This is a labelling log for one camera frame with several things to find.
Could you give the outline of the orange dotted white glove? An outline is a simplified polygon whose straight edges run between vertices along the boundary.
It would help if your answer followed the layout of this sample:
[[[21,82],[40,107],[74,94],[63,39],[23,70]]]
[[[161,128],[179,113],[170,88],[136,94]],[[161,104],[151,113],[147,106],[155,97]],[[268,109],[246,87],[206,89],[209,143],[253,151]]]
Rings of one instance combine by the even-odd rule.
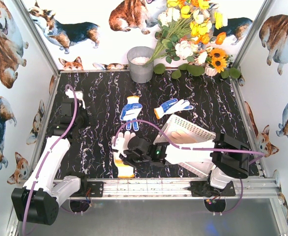
[[[133,178],[134,175],[134,168],[125,165],[120,158],[114,158],[115,166],[118,169],[118,178]]]

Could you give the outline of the cream glove red cuff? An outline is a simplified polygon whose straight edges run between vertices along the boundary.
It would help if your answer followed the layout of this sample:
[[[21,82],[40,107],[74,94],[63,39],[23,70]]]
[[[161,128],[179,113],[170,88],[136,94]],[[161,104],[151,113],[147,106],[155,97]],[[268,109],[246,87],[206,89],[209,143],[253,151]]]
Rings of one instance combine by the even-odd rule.
[[[194,139],[192,136],[189,136],[183,130],[171,132],[169,139],[175,144],[193,144],[198,142],[196,139]]]

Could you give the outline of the white perforated storage basket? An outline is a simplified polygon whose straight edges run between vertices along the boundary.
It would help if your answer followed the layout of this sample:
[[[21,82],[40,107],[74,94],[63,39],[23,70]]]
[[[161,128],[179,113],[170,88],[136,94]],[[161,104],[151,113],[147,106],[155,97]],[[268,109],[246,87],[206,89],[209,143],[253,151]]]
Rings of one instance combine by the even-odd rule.
[[[211,141],[216,137],[215,133],[207,131],[177,115],[171,115],[169,117],[162,131],[173,143],[184,146]],[[177,164],[199,177],[208,177],[210,171],[215,168],[215,165],[209,159],[195,162],[180,158],[172,160],[170,163],[172,165]]]

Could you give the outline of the white glove orange cuff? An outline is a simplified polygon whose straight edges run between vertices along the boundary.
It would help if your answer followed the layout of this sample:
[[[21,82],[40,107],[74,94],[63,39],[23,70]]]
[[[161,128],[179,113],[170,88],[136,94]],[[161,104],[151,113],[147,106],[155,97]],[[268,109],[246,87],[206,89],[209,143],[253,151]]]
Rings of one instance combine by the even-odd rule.
[[[128,149],[127,145],[129,143],[129,141],[134,138],[136,136],[136,134],[134,132],[130,132],[130,131],[125,131],[123,132],[119,132],[116,137],[124,137],[125,138],[125,147],[126,149]]]

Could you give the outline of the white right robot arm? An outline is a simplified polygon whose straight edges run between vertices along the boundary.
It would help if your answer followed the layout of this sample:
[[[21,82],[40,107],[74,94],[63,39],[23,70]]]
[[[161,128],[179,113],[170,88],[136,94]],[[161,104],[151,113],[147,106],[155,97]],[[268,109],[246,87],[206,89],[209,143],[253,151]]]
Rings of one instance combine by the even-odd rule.
[[[233,179],[248,177],[248,147],[225,134],[201,141],[177,130],[163,142],[150,143],[126,131],[113,138],[112,148],[123,157],[123,164],[131,167],[143,162],[158,167],[196,164],[197,171],[209,176],[210,185],[218,189],[224,189]]]

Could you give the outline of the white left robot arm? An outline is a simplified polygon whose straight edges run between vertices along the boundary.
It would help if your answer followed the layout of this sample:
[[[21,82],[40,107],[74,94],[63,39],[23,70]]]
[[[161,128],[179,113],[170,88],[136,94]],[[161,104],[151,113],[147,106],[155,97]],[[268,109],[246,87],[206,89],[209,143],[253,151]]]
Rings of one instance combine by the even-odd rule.
[[[69,172],[57,184],[54,179],[75,137],[88,126],[84,100],[64,99],[60,115],[47,132],[46,146],[35,169],[23,187],[15,188],[11,194],[19,221],[51,225],[58,216],[59,207],[69,197],[87,192],[85,174]]]

